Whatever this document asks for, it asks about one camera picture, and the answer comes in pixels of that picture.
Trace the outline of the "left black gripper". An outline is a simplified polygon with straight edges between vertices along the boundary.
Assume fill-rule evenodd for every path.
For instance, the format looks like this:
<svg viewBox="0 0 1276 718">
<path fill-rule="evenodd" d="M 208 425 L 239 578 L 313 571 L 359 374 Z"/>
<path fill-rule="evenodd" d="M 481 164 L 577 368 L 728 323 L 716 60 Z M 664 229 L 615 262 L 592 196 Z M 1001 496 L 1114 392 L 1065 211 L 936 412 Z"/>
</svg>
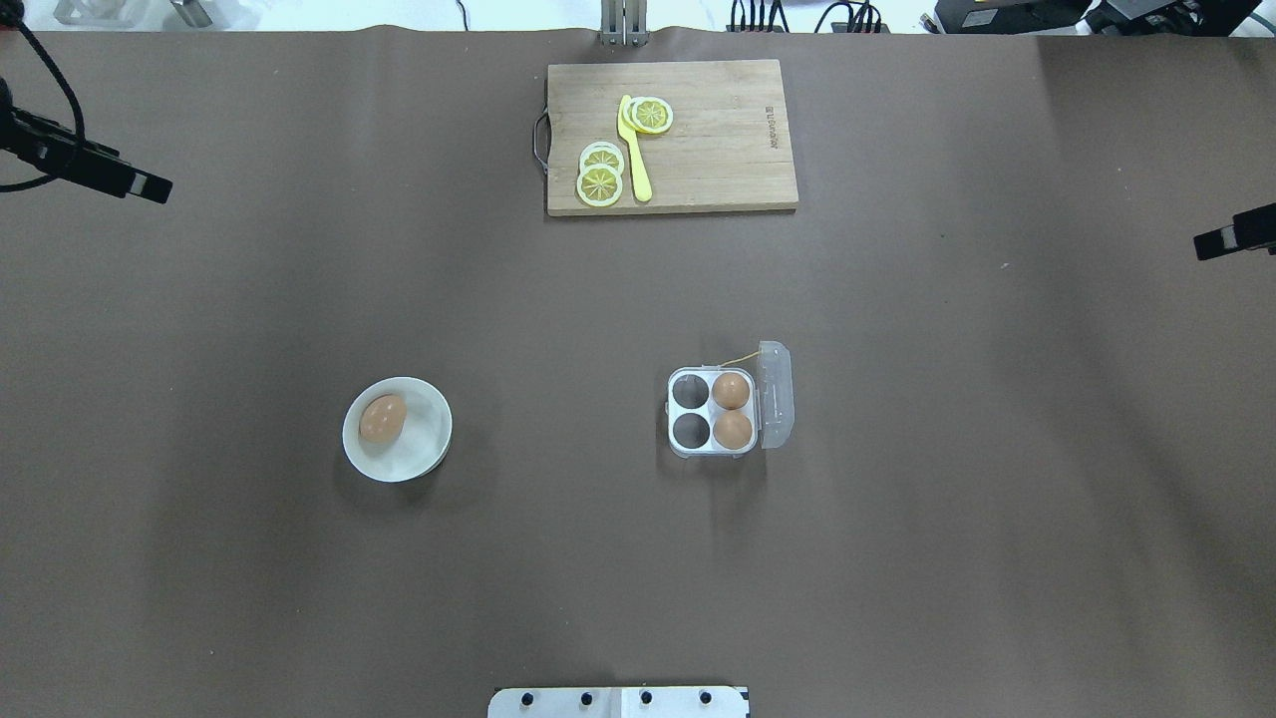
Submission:
<svg viewBox="0 0 1276 718">
<path fill-rule="evenodd" d="M 1 145 L 45 176 L 83 186 L 119 186 L 120 198 L 165 204 L 174 190 L 168 179 L 122 170 L 117 150 L 91 140 L 78 142 L 71 129 L 22 108 L 3 111 Z"/>
</svg>

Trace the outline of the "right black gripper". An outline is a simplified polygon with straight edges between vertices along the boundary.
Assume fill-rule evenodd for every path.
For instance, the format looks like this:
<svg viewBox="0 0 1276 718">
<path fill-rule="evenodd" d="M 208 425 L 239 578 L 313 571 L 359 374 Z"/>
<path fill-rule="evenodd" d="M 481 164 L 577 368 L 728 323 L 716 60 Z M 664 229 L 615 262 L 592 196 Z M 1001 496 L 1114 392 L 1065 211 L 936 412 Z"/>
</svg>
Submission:
<svg viewBox="0 0 1276 718">
<path fill-rule="evenodd" d="M 1206 261 L 1242 250 L 1275 251 L 1276 204 L 1257 207 L 1234 216 L 1234 226 L 1198 233 L 1193 238 L 1196 258 Z"/>
</svg>

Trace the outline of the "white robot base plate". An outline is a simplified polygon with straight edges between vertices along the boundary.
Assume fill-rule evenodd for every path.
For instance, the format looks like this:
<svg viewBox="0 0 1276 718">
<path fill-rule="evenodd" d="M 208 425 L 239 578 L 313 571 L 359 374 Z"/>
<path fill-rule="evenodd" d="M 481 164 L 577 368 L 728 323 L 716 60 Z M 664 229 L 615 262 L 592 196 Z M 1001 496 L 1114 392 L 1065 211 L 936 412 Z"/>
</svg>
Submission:
<svg viewBox="0 0 1276 718">
<path fill-rule="evenodd" d="M 500 689 L 487 717 L 752 717 L 746 687 L 658 685 Z"/>
</svg>

